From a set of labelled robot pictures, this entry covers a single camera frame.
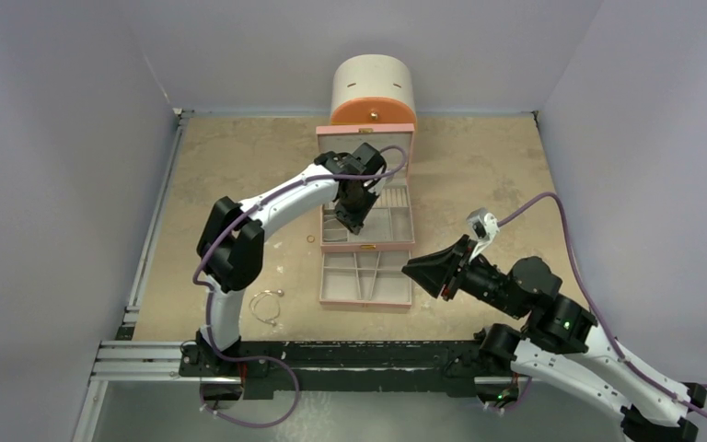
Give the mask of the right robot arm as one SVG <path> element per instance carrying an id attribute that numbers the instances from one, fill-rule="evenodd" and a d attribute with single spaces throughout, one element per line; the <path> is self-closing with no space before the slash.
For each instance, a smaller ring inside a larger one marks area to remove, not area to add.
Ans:
<path id="1" fill-rule="evenodd" d="M 520 330 L 494 324 L 485 333 L 480 361 L 487 372 L 510 368 L 562 390 L 604 413 L 629 441 L 697 439 L 688 414 L 703 407 L 706 389 L 670 379 L 617 347 L 589 309 L 561 294 L 561 278 L 541 258 L 520 259 L 504 273 L 462 236 L 401 270 L 432 297 L 450 300 L 462 291 L 526 321 Z"/>

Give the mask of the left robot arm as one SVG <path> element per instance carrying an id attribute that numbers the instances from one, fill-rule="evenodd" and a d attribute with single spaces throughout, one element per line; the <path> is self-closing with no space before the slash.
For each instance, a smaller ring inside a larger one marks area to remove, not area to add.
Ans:
<path id="1" fill-rule="evenodd" d="M 207 293 L 200 342 L 202 364 L 224 377 L 237 367 L 244 295 L 264 267 L 272 236 L 306 213 L 329 203 L 343 226 L 357 234 L 386 182 L 403 170 L 408 155 L 399 146 L 360 144 L 352 153 L 319 154 L 284 183 L 240 201 L 216 201 L 196 246 L 200 261 L 192 274 Z"/>

